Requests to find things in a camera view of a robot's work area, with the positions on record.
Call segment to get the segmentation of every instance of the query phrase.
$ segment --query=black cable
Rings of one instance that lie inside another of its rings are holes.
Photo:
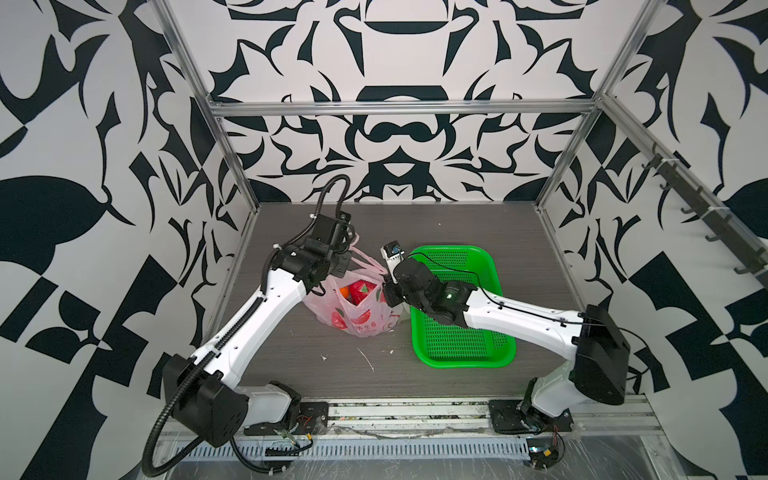
[[[325,296],[326,295],[326,288],[322,284],[320,284],[318,286],[320,287],[320,290],[322,290],[322,292],[318,293],[315,290],[310,290],[310,293],[314,293],[317,296]]]
[[[483,292],[483,294],[485,295],[485,298],[487,298],[491,303],[494,303],[495,305],[498,305],[500,307],[507,308],[507,309],[510,309],[510,310],[514,310],[516,312],[527,313],[528,315],[537,316],[539,318],[551,320],[551,321],[557,322],[557,323],[567,323],[567,324],[570,324],[570,325],[582,325],[582,326],[605,326],[605,325],[603,325],[601,323],[568,322],[568,321],[566,321],[564,319],[552,318],[550,316],[545,316],[545,315],[538,315],[536,313],[528,312],[527,310],[517,309],[517,308],[514,308],[512,306],[505,305],[504,303],[496,302],[496,301],[494,301],[488,295],[488,292],[486,292],[485,289],[480,286],[480,276],[476,272],[470,272],[468,270],[459,270],[459,269],[456,269],[456,268],[451,268],[450,266],[442,265],[440,263],[435,262],[433,259],[427,257],[424,253],[421,253],[421,252],[411,253],[410,255],[408,255],[408,258],[413,257],[414,255],[421,255],[421,256],[425,257],[427,260],[429,260],[430,262],[434,263],[437,266],[445,268],[446,270],[453,270],[454,272],[461,272],[461,273],[471,273],[472,275],[474,275],[478,279],[478,288]],[[648,350],[648,352],[650,352],[650,347],[648,346],[648,342],[646,342],[645,339],[643,339],[643,337],[637,335],[635,332],[633,332],[630,329],[625,329],[623,326],[616,326],[616,328],[619,329],[619,330],[622,330],[624,332],[631,333],[632,335],[636,336],[643,343],[643,345],[645,345],[645,348]],[[642,372],[638,373],[637,375],[643,375],[646,372],[648,372],[649,370],[650,370],[650,367],[646,366],[646,369],[643,370]]]
[[[320,215],[320,211],[323,209],[323,201],[326,198],[326,194],[328,194],[331,187],[333,187],[333,185],[339,180],[344,180],[344,190],[341,194],[341,197],[339,197],[339,200],[336,202],[336,219],[338,220],[339,217],[341,216],[341,205],[342,205],[342,202],[344,201],[344,198],[346,198],[346,193],[349,190],[349,185],[351,184],[351,180],[349,179],[349,177],[344,174],[336,175],[335,177],[328,180],[328,183],[326,183],[325,186],[323,186],[323,189],[320,191],[320,196],[317,199],[317,204],[315,204],[315,213],[312,214],[312,220],[310,221],[310,224],[304,227],[304,229],[301,230],[301,232],[299,232],[299,234],[294,236],[292,239],[281,244],[280,248],[275,248],[274,250],[272,250],[270,255],[266,258],[264,268],[261,270],[261,292],[264,295],[266,295],[266,280],[267,280],[267,277],[270,275],[272,262],[275,259],[277,252],[279,252],[281,249],[285,247],[288,247],[289,245],[293,245],[295,242],[301,240],[302,238],[304,238],[305,235],[307,235],[310,231],[312,231],[312,228],[315,226],[315,222],[317,222],[317,216]]]
[[[282,453],[283,456],[288,456],[288,455],[298,454],[299,452],[303,452],[305,450],[309,450],[309,449],[311,449],[313,447],[314,444],[315,444],[315,442],[314,442],[314,440],[312,440],[312,437],[310,436],[310,443],[304,445],[303,447],[299,447],[299,448],[293,449],[293,450],[286,450],[286,451],[279,450],[279,449],[265,449],[264,453],[265,454],[267,454],[268,452],[272,452],[272,453],[275,453],[275,454]],[[272,474],[283,473],[282,469],[275,470],[274,468],[263,467],[261,465],[256,465],[255,463],[252,463],[248,458],[245,458],[245,455],[243,455],[243,453],[237,447],[237,443],[235,442],[235,438],[234,437],[232,437],[230,439],[230,446],[232,447],[232,450],[233,450],[235,456],[237,457],[237,459],[240,460],[240,463],[245,465],[246,468],[248,468],[249,470],[251,470],[253,472],[256,472],[256,473],[263,473],[265,475],[269,475],[270,473],[272,473]]]
[[[336,175],[335,177],[328,180],[328,183],[325,184],[323,189],[320,191],[320,197],[317,201],[317,205],[315,206],[315,214],[313,215],[312,221],[310,224],[304,228],[304,230],[301,231],[298,235],[296,235],[291,240],[288,240],[283,245],[281,245],[281,248],[285,248],[290,244],[295,243],[302,237],[304,237],[307,233],[309,233],[312,230],[312,227],[315,226],[315,221],[317,219],[317,216],[320,213],[320,210],[323,207],[323,201],[325,200],[326,194],[331,189],[331,187],[339,180],[344,180],[344,190],[341,194],[341,197],[339,197],[339,200],[336,202],[336,218],[338,219],[341,215],[341,205],[344,199],[346,198],[347,192],[349,191],[349,185],[351,184],[351,180],[347,175]],[[272,266],[272,262],[277,255],[277,252],[279,249],[273,250],[269,256],[266,258],[266,262],[264,264],[264,268],[262,270],[261,275],[261,291],[266,295],[266,283],[267,283],[267,277],[270,273],[270,268]],[[230,339],[237,333],[240,328],[243,327],[245,322],[248,321],[248,319],[256,312],[256,310],[259,308],[259,305],[264,301],[263,297],[257,297],[256,300],[251,304],[251,306],[246,310],[246,312],[235,322],[234,325],[232,325],[232,328],[227,330],[226,333],[224,333],[221,337],[221,339],[216,343],[214,348],[216,350],[221,350],[227,342],[230,341]],[[181,382],[181,384],[176,388],[176,391],[174,392],[173,396],[170,398],[170,400],[166,403],[165,407],[160,412],[160,415],[157,417],[157,420],[155,420],[154,425],[152,426],[152,430],[150,430],[150,434],[147,437],[147,442],[144,444],[144,451],[142,452],[141,456],[141,471],[147,476],[147,477],[157,477],[159,475],[164,474],[171,468],[173,468],[178,462],[180,462],[184,457],[189,455],[192,450],[195,449],[202,441],[203,439],[201,437],[197,437],[195,440],[192,441],[189,445],[184,447],[184,449],[181,450],[177,455],[175,455],[171,460],[168,460],[163,465],[155,466],[153,465],[153,456],[154,456],[154,450],[157,446],[157,441],[160,438],[160,433],[163,430],[163,427],[165,426],[165,423],[170,418],[170,414],[173,412],[176,404],[179,403],[179,400],[182,396],[184,396],[185,393],[187,393],[187,390],[190,388],[192,383],[197,380],[197,378],[200,376],[200,374],[203,372],[205,367],[210,363],[211,360],[214,359],[216,356],[216,353],[211,351],[208,352],[202,360],[196,364],[196,366],[192,369],[192,371],[184,378],[184,380]]]
[[[555,431],[555,435],[560,437],[560,445],[563,445],[563,452],[558,455],[558,463],[563,461],[563,458],[565,458],[565,440],[563,439],[563,435],[560,435],[560,432]]]
[[[315,441],[312,440],[312,436],[311,435],[308,435],[307,438],[310,439],[310,442],[307,443],[306,445],[304,445],[303,447],[298,447],[298,448],[293,449],[293,450],[265,449],[264,453],[265,454],[267,454],[267,453],[273,453],[273,454],[282,453],[282,454],[284,454],[283,456],[288,456],[288,455],[293,455],[293,454],[296,454],[296,453],[299,453],[299,452],[303,452],[304,450],[309,450],[309,449],[312,448],[312,445],[315,444]]]
[[[252,463],[248,458],[245,458],[243,453],[240,451],[239,448],[237,448],[237,443],[235,443],[234,436],[230,439],[230,446],[232,447],[232,451],[234,452],[235,456],[238,460],[240,460],[240,463],[246,466],[249,470],[256,472],[256,473],[263,473],[265,475],[268,475],[270,472],[272,473],[282,473],[283,470],[274,470],[273,468],[267,468],[262,467],[260,465],[256,465],[255,463]]]
[[[461,272],[461,273],[471,273],[472,275],[477,277],[477,279],[478,279],[478,288],[483,292],[483,294],[485,295],[485,298],[487,298],[491,303],[494,303],[495,305],[497,305],[499,307],[504,307],[504,308],[507,308],[507,309],[510,309],[510,310],[514,310],[516,312],[527,313],[528,315],[537,316],[539,318],[543,318],[543,319],[546,319],[546,320],[552,320],[553,322],[557,322],[558,321],[558,319],[552,318],[550,316],[539,315],[537,313],[531,313],[531,312],[528,312],[527,310],[521,310],[521,309],[518,309],[518,308],[514,308],[513,306],[505,305],[504,303],[496,302],[495,300],[493,300],[488,295],[488,292],[486,292],[485,289],[480,286],[480,276],[476,272],[470,272],[469,270],[459,270],[459,269],[456,269],[456,268],[451,268],[450,266],[442,265],[441,263],[435,262],[433,259],[427,257],[424,253],[421,253],[421,252],[411,253],[410,255],[408,255],[408,258],[413,257],[414,255],[421,255],[421,256],[425,257],[427,260],[429,260],[430,262],[434,263],[435,265],[441,266],[442,268],[445,268],[447,270],[453,270],[454,272]]]

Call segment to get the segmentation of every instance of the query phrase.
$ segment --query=hook rack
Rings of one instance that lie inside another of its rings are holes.
[[[768,290],[768,253],[763,241],[758,238],[730,208],[705,188],[690,170],[679,160],[662,158],[661,154],[643,166],[654,168],[665,179],[662,190],[674,190],[688,204],[682,208],[684,214],[696,214],[712,230],[714,235],[706,235],[710,242],[721,241],[743,264],[734,268],[739,275],[752,273]]]

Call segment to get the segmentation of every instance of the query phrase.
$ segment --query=red fruit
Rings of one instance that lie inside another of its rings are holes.
[[[333,315],[331,315],[331,324],[337,329],[346,330],[346,323],[344,323],[338,312],[333,312]]]
[[[349,295],[352,296],[352,303],[359,305],[369,293],[378,288],[375,283],[370,283],[366,280],[357,280],[352,285],[349,285]]]
[[[355,323],[356,325],[362,325],[365,322],[367,322],[369,318],[371,318],[371,311],[370,310],[368,310],[367,312],[365,312],[361,316],[357,317],[356,319],[352,319],[352,323]]]

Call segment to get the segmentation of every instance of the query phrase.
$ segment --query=aluminum frame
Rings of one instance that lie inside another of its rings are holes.
[[[642,122],[637,119],[616,97],[611,94],[600,94],[597,99],[600,108],[621,130],[635,147],[647,158],[660,154],[662,158],[674,158]]]
[[[237,281],[237,274],[240,272],[240,267],[245,259],[246,252],[248,250],[248,244],[250,238],[253,235],[253,227],[256,225],[256,219],[259,216],[259,212],[249,212],[248,218],[245,221],[243,233],[240,235],[240,243],[237,245],[237,251],[235,257],[232,259],[230,269],[227,271],[227,276],[224,278],[224,286],[219,294],[219,299],[216,301],[216,309],[210,316],[210,322],[203,334],[203,343],[206,343],[210,338],[216,335],[216,332],[221,330],[224,324],[227,322],[227,318],[224,316],[227,305],[229,304],[230,294]]]
[[[592,131],[594,124],[597,123],[600,118],[601,111],[597,106],[592,109],[588,114],[581,116],[581,121],[574,129],[574,133],[568,138],[568,143],[565,145],[565,149],[560,154],[560,157],[555,161],[552,173],[547,177],[547,181],[544,182],[544,187],[538,194],[538,198],[534,204],[540,209],[544,209],[547,206],[547,202],[552,197],[555,191],[557,191],[560,182],[562,182],[565,172],[571,168],[571,163],[576,158],[576,153],[581,147],[581,144],[587,140],[587,136]]]
[[[666,4],[667,0],[646,0],[643,4],[640,12],[637,14],[632,29],[627,33],[614,60],[611,62],[611,67],[608,69],[608,73],[603,77],[603,81],[600,82],[598,89],[592,96],[595,103],[597,103],[597,99],[600,96],[604,95],[606,92],[613,91],[616,84],[621,80],[624,72],[627,70],[629,62],[637,54],[637,51],[640,50],[643,41],[645,41],[645,38],[648,35],[648,29],[650,28],[651,22],[656,17],[656,13],[662,5]],[[565,172],[568,171],[574,158],[576,158],[578,148],[584,140],[586,140],[594,126],[594,122],[596,122],[599,117],[600,113],[598,110],[597,113],[592,111],[581,119],[581,123],[571,135],[568,145],[566,145],[565,150],[563,150],[563,153],[560,154],[560,157],[557,159],[557,163],[554,165],[554,170],[544,184],[544,188],[541,189],[541,193],[536,199],[537,206],[540,208],[546,207],[547,202],[558,189],[558,185],[560,185]]]
[[[200,108],[200,112],[203,115],[208,129],[214,136],[214,140],[221,148],[221,153],[224,155],[224,161],[227,162],[227,166],[232,171],[232,175],[235,177],[235,183],[240,189],[240,192],[245,197],[245,201],[251,211],[256,212],[259,208],[259,201],[256,199],[256,195],[253,194],[253,190],[250,188],[250,182],[246,177],[243,165],[240,163],[240,157],[237,156],[235,150],[232,148],[227,132],[224,131],[221,126],[220,120],[217,119],[210,110],[208,102],[208,93],[203,83],[203,79],[200,77],[197,66],[194,64],[192,55],[187,48],[187,43],[184,41],[184,37],[181,34],[176,18],[173,11],[168,5],[167,0],[150,0],[149,1],[152,10],[154,11],[157,20],[160,22],[160,26],[163,30],[163,36],[168,43],[170,51],[176,56],[179,62],[179,68],[184,78],[192,90],[197,106]]]
[[[565,259],[563,250],[558,248],[558,241],[555,237],[555,230],[554,225],[552,224],[552,220],[550,220],[549,214],[545,210],[542,210],[538,207],[535,207],[535,210],[536,214],[538,214],[538,219],[541,220],[541,225],[544,226],[544,233],[547,236],[547,241],[549,242],[549,246],[552,247],[552,253],[554,253],[554,258],[557,260],[560,270],[563,273],[563,278],[565,278],[568,289],[571,291],[571,295],[574,297],[576,307],[579,309],[579,311],[583,312],[587,308],[587,304],[578,289],[578,285],[576,284],[576,280],[574,279],[573,273],[571,272],[571,268]]]
[[[531,100],[445,101],[307,101],[265,103],[212,102],[216,117],[268,117],[284,115],[387,115],[387,114],[506,114],[583,113],[594,108],[584,98]]]

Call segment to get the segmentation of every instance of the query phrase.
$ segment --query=mounting plate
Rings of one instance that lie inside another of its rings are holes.
[[[551,432],[552,426],[558,427],[559,432],[570,432],[571,425],[573,425],[571,419],[571,411],[565,410],[562,415],[557,417],[549,427],[543,431],[531,430],[531,428],[523,423],[523,417],[518,410],[518,404],[522,400],[491,400],[488,402],[488,410],[491,413],[491,426],[494,432],[502,435],[526,435],[526,434],[538,434],[541,432]]]

